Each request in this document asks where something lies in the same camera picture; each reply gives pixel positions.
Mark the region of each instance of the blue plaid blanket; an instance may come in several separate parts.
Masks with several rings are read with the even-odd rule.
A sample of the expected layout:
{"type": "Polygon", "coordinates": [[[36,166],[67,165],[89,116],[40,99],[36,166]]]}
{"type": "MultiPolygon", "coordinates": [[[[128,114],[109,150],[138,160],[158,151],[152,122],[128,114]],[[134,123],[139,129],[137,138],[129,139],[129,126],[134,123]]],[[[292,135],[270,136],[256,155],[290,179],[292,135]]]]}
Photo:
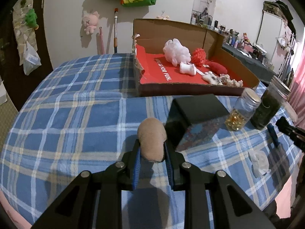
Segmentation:
{"type": "MultiPolygon", "coordinates": [[[[260,84],[257,93],[264,89],[260,84]]],[[[81,171],[103,171],[131,150],[145,118],[166,122],[171,96],[135,96],[131,54],[76,59],[49,74],[18,114],[1,154],[1,189],[12,207],[33,224],[81,171]]],[[[231,110],[237,98],[218,99],[231,110]]],[[[288,117],[281,108],[272,123],[283,115],[288,117]]],[[[279,148],[266,129],[248,123],[239,132],[223,126],[209,143],[182,153],[204,171],[225,170],[264,209],[300,156],[292,141],[275,130],[279,148]],[[270,173],[254,177],[251,148],[267,154],[270,173]]],[[[183,191],[170,189],[164,162],[142,160],[137,189],[122,193],[123,227],[183,228],[184,197],[183,191]]]]}

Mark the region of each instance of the blue gripper pad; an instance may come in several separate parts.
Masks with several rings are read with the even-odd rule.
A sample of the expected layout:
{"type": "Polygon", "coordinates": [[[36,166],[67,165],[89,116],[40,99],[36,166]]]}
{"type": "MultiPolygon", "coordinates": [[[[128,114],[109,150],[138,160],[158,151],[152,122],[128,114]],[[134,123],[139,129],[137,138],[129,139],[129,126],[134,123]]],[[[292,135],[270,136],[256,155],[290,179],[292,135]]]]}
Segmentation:
{"type": "Polygon", "coordinates": [[[135,166],[133,169],[132,189],[135,189],[138,185],[140,169],[141,169],[141,154],[140,154],[140,148],[139,148],[136,159],[135,159],[135,166]]]}
{"type": "Polygon", "coordinates": [[[174,184],[174,181],[173,181],[173,166],[170,162],[170,157],[169,157],[169,154],[168,154],[168,149],[167,149],[166,144],[164,144],[164,148],[165,148],[165,154],[166,154],[165,164],[166,164],[168,183],[170,184],[171,189],[173,189],[173,184],[174,184]]]}

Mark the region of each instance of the tan sponge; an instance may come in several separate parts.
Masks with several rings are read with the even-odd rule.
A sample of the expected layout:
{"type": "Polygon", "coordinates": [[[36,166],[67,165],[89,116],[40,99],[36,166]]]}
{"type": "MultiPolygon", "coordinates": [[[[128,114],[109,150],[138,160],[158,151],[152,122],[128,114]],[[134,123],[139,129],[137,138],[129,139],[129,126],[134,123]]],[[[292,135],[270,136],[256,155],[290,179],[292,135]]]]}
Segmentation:
{"type": "Polygon", "coordinates": [[[163,143],[166,131],[161,121],[147,118],[138,127],[138,138],[141,145],[141,156],[151,162],[164,160],[163,143]]]}

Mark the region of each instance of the black tool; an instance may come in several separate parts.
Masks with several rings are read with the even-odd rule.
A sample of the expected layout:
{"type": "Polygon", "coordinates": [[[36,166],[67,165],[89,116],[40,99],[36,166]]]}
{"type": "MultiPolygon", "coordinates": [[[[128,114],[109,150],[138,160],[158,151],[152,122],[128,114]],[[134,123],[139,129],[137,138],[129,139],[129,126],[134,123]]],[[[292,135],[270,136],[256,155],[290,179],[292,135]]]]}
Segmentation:
{"type": "MultiPolygon", "coordinates": [[[[215,174],[185,162],[164,143],[167,175],[172,190],[185,190],[185,229],[210,228],[206,190],[210,191],[215,229],[275,229],[268,218],[223,170],[215,174]]],[[[136,188],[140,147],[136,140],[122,161],[105,171],[81,172],[47,208],[32,229],[91,229],[96,191],[100,192],[96,229],[121,229],[121,191],[136,188]]]]}
{"type": "Polygon", "coordinates": [[[276,125],[279,131],[290,137],[295,146],[305,152],[305,130],[291,126],[284,116],[277,120],[276,125]]]}

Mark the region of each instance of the dark table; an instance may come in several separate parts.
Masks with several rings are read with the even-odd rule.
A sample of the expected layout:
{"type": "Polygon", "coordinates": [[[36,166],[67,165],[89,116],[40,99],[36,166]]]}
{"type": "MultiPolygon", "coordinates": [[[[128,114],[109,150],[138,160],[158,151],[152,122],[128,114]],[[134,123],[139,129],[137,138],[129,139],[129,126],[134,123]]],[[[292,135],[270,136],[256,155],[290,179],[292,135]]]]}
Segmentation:
{"type": "Polygon", "coordinates": [[[246,66],[250,71],[252,71],[253,74],[256,75],[257,78],[264,84],[269,84],[272,77],[277,76],[275,72],[264,66],[262,62],[245,56],[244,54],[242,54],[241,52],[239,52],[237,49],[235,49],[230,45],[223,44],[222,49],[224,49],[232,56],[239,59],[242,62],[242,64],[246,66]]]}

